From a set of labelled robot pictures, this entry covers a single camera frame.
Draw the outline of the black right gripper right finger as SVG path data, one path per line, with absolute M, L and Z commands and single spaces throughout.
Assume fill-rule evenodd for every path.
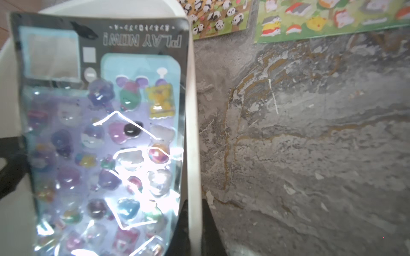
M 202 200 L 202 256 L 227 256 L 221 236 L 206 199 Z

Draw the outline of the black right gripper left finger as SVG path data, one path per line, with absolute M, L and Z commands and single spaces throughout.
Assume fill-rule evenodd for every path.
M 185 200 L 178 216 L 176 228 L 165 256 L 191 255 L 188 213 L 188 200 Z

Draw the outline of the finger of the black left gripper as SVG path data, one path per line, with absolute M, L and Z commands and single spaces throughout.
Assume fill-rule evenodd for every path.
M 23 136 L 1 139 L 1 199 L 14 192 L 29 170 L 27 142 Z

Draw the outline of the puffy gem sticker sheet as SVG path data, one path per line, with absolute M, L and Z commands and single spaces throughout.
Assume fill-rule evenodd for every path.
M 189 22 L 13 12 L 36 256 L 165 256 L 180 205 Z

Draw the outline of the panda sticker sheet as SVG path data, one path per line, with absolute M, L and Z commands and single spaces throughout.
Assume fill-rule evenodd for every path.
M 251 0 L 179 0 L 192 24 L 194 40 L 247 29 Z

